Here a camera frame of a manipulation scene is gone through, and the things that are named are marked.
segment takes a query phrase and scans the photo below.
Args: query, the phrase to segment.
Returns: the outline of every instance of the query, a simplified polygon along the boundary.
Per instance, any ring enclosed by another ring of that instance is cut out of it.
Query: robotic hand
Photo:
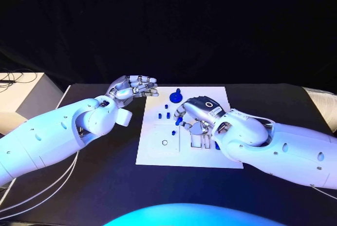
[[[146,76],[122,76],[105,95],[25,121],[0,139],[0,186],[61,161],[110,131],[115,123],[128,126],[132,113],[122,107],[133,97],[158,96],[155,82]]]
[[[185,113],[195,119],[193,125],[182,121]],[[174,119],[191,134],[211,134],[231,161],[299,185],[337,189],[337,138],[234,109],[226,113],[205,96],[187,99]]]

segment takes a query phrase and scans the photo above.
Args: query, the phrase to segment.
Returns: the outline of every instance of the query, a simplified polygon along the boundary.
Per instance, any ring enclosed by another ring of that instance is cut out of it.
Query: black curtain
[[[0,64],[64,87],[290,83],[337,92],[335,0],[0,0]]]

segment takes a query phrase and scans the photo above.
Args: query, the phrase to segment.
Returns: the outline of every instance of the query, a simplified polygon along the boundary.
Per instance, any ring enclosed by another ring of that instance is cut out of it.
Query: label sticker
[[[218,106],[218,107],[216,107],[210,112],[208,112],[208,115],[211,116],[211,117],[214,117],[216,116],[216,114],[221,111],[223,109],[221,109],[221,107]]]

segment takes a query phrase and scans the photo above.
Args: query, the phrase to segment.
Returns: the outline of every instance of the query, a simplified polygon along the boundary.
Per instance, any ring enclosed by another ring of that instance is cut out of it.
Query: black table
[[[331,135],[301,87],[288,84],[221,86],[231,108]],[[96,97],[106,87],[103,84],[72,85],[60,106]],[[145,99],[136,98],[125,108],[133,114],[129,126],[115,125],[110,133],[80,151],[72,177],[51,199],[8,220],[95,226],[152,205],[198,203],[244,211],[286,225],[337,225],[335,200],[250,165],[244,164],[244,169],[135,165],[144,105]],[[72,160],[73,156],[17,178],[1,207],[38,192],[61,175]],[[326,192],[337,196],[335,190]],[[7,214],[33,206],[50,193],[51,190]]]

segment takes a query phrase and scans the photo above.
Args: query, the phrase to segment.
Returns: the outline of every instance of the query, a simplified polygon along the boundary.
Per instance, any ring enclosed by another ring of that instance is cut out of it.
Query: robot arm
[[[122,109],[133,97],[157,96],[155,79],[122,76],[106,94],[36,116],[0,139],[0,186],[24,173],[69,157],[105,135],[113,124],[128,126]]]
[[[185,113],[197,121],[193,125],[181,121]],[[256,118],[269,123],[262,124]],[[231,161],[250,164],[299,185],[337,189],[337,138],[234,109],[224,113],[204,96],[182,103],[174,119],[191,134],[211,134]]]

